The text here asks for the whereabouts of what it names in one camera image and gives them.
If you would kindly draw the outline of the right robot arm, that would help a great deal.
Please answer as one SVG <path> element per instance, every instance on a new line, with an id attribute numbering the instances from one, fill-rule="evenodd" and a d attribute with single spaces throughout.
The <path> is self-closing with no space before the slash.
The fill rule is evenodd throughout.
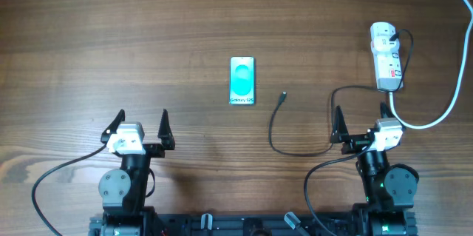
<path id="1" fill-rule="evenodd" d="M 342 144 L 343 155 L 357 158 L 355 167 L 361 177 L 365 203 L 353 205 L 353 220 L 357 235 L 417 235 L 414 206 L 419 174 L 412 167 L 391 165 L 387 152 L 401 142 L 404 128 L 382 103 L 381 118 L 364 134 L 351 135 L 343 112 L 337 106 L 333 115 L 330 142 Z"/>

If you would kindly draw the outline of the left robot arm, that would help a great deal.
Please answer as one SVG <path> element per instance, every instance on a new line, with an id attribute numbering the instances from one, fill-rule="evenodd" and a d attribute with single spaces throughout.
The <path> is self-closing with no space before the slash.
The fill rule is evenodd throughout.
<path id="1" fill-rule="evenodd" d="M 150 164 L 153 158 L 164 158 L 165 151 L 175 149 L 175 139 L 169 124 L 169 114 L 163 110 L 157 133 L 159 143 L 145 144 L 145 132 L 140 122 L 127 122 L 120 110 L 114 121 L 103 131 L 101 142 L 113 155 L 121 158 L 119 169 L 106 172 L 99 181 L 103 216 L 91 221 L 89 235 L 167 235 L 166 225 L 145 200 L 148 178 L 154 177 Z"/>

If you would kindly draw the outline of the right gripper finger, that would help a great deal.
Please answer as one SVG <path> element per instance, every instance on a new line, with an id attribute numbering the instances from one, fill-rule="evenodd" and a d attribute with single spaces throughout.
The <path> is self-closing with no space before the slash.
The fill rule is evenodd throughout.
<path id="1" fill-rule="evenodd" d="M 333 120 L 333 128 L 332 128 L 332 135 L 330 136 L 330 142 L 332 144 L 344 143 L 348 142 L 350 139 L 350 135 L 345 124 L 343 112 L 340 106 L 335 108 L 334 113 L 334 120 Z"/>
<path id="2" fill-rule="evenodd" d="M 406 129 L 406 127 L 394 116 L 385 102 L 380 103 L 380 114 L 381 119 L 379 120 L 379 129 Z"/>

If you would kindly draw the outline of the Galaxy S25 smartphone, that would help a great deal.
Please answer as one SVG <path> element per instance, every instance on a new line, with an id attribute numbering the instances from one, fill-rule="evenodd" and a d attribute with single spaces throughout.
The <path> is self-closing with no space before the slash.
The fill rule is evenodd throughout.
<path id="1" fill-rule="evenodd" d="M 255 59 L 254 57 L 231 57 L 230 105 L 255 104 Z"/>

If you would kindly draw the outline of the white power strip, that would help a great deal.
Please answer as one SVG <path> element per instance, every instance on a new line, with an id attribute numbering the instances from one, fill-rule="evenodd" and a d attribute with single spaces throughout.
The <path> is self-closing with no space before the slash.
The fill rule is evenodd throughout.
<path id="1" fill-rule="evenodd" d="M 371 41 L 375 36 L 395 34 L 395 27 L 387 22 L 375 22 L 370 27 Z M 403 76 L 399 50 L 396 53 L 373 54 L 373 61 L 377 88 L 383 91 L 397 90 Z"/>

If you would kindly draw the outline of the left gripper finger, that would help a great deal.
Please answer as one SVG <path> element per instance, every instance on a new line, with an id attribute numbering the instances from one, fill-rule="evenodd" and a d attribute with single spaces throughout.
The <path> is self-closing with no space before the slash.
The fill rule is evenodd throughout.
<path id="1" fill-rule="evenodd" d="M 101 143 L 106 144 L 110 139 L 112 134 L 117 132 L 118 126 L 122 121 L 125 121 L 125 110 L 121 109 L 118 114 L 115 116 L 115 119 L 110 123 L 110 125 L 105 128 L 105 130 L 101 134 Z"/>
<path id="2" fill-rule="evenodd" d="M 166 109 L 164 109 L 162 113 L 157 137 L 161 140 L 163 149 L 175 150 L 175 139 L 171 131 L 169 114 Z"/>

